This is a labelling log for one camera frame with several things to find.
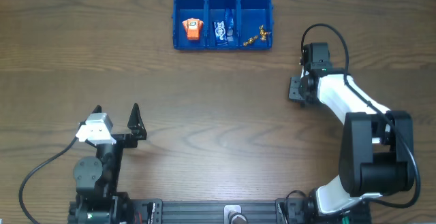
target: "logo on orange package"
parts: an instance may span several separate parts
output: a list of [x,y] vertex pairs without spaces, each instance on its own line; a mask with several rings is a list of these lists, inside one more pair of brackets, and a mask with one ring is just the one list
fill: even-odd
[[199,40],[200,32],[203,27],[203,21],[200,19],[190,18],[182,22],[186,31],[186,37],[188,40]]

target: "blue tray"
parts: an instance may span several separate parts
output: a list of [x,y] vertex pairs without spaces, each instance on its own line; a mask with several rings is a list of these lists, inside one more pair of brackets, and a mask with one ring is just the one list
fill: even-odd
[[[273,45],[273,5],[271,0],[174,0],[172,15],[172,42],[177,50],[265,50]],[[231,9],[234,17],[233,41],[217,46],[213,21],[224,20],[225,9]],[[182,21],[197,18],[204,22],[198,41],[189,41]],[[268,35],[265,42],[259,39],[252,45],[243,46],[264,25]]]

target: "blue package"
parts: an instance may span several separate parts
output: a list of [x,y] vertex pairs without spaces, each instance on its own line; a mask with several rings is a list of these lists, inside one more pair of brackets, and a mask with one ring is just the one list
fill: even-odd
[[227,44],[224,21],[213,22],[213,26],[215,28],[215,41],[217,45]]
[[232,37],[233,39],[234,21],[233,21],[232,9],[225,9],[224,17],[225,17],[225,23],[227,24],[227,36]]

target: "wood grain surface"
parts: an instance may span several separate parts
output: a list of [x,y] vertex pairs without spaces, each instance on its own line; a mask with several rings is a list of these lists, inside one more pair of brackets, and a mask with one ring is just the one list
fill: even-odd
[[[276,199],[338,174],[342,124],[324,106],[287,98],[300,73],[300,38],[325,22],[344,35],[350,71],[373,99],[414,119],[422,176],[406,210],[372,204],[374,223],[436,222],[436,0],[272,0],[274,45],[265,52],[172,47],[172,0],[0,0],[0,219],[29,223],[21,181],[59,152],[102,105],[127,131],[139,103],[149,139],[125,150],[119,190],[163,200]],[[343,65],[340,41],[316,29]],[[77,143],[27,184],[42,223],[65,223],[72,170],[94,155]],[[388,199],[405,202],[411,193]]]

